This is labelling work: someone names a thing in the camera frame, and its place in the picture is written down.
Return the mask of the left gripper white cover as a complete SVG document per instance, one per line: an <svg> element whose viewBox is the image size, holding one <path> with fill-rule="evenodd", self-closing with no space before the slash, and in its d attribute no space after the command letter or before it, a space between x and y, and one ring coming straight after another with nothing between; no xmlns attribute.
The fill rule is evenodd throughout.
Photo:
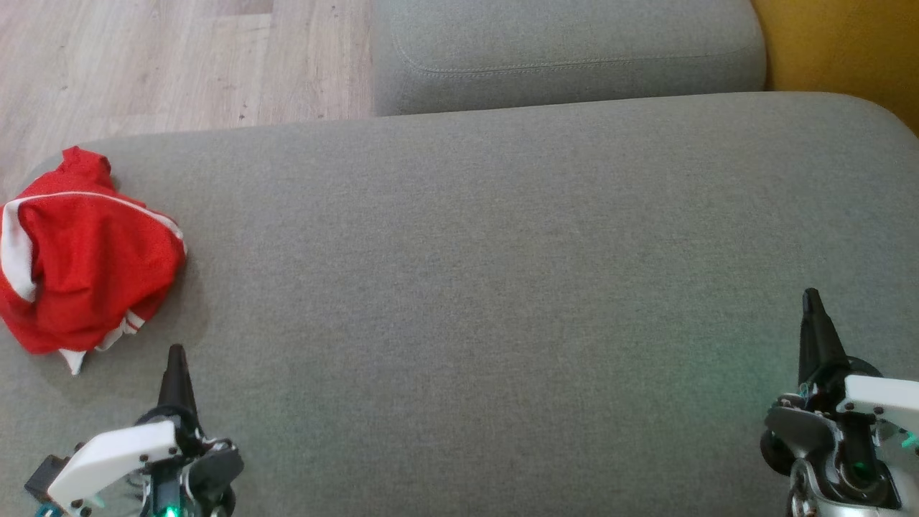
<svg viewBox="0 0 919 517"><path fill-rule="evenodd" d="M122 480L140 485L136 517L233 517L233 482L243 472L231 439L200 426L185 348L169 347L152 409L135 425L89 439L50 478L48 517L92 517L101 492Z"/></svg>

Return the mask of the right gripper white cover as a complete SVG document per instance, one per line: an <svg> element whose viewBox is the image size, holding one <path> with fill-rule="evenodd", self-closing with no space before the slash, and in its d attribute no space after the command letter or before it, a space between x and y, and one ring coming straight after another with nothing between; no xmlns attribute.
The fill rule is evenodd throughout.
<svg viewBox="0 0 919 517"><path fill-rule="evenodd" d="M919 508L919 480L882 458L886 439L919 456L919 382L848 359L820 292L802 294L798 392L779 396L760 439L788 479L788 508Z"/></svg>

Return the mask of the red shorts with white stripe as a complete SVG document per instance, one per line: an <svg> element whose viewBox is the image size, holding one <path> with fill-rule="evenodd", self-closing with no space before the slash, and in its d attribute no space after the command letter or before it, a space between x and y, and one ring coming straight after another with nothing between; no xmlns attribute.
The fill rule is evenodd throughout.
<svg viewBox="0 0 919 517"><path fill-rule="evenodd" d="M28 353L72 357L140 330L186 261L178 224L118 192L74 146L0 206L0 320Z"/></svg>

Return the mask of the large grey sofa seat cushion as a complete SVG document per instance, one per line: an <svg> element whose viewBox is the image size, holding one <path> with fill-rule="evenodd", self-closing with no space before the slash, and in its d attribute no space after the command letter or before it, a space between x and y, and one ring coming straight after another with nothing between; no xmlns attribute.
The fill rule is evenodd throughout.
<svg viewBox="0 0 919 517"><path fill-rule="evenodd" d="M172 216L157 315L71 376L0 323L0 517L186 347L238 517L781 517L801 295L919 380L919 137L818 93L624 99L86 144Z"/></svg>

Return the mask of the grey cushion with stitched seam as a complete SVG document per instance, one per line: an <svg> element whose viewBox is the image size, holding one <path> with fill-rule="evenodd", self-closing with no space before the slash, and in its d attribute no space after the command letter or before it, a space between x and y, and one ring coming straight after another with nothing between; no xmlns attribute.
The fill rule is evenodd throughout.
<svg viewBox="0 0 919 517"><path fill-rule="evenodd" d="M375 0L379 116L761 91L751 0Z"/></svg>

